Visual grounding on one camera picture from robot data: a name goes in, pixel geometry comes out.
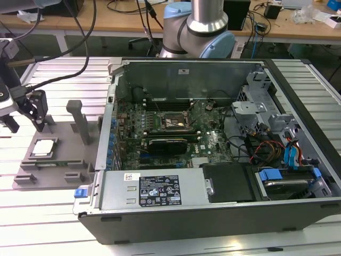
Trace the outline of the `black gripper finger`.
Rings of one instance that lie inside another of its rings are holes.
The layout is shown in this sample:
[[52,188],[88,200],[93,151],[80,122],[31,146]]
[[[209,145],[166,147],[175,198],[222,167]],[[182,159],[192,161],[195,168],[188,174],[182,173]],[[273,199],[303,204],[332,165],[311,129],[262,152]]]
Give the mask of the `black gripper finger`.
[[17,133],[20,127],[14,118],[9,114],[1,117],[1,123],[4,124],[12,133]]
[[45,123],[45,116],[48,111],[46,93],[37,90],[25,99],[25,116],[31,120],[38,132],[42,132]]

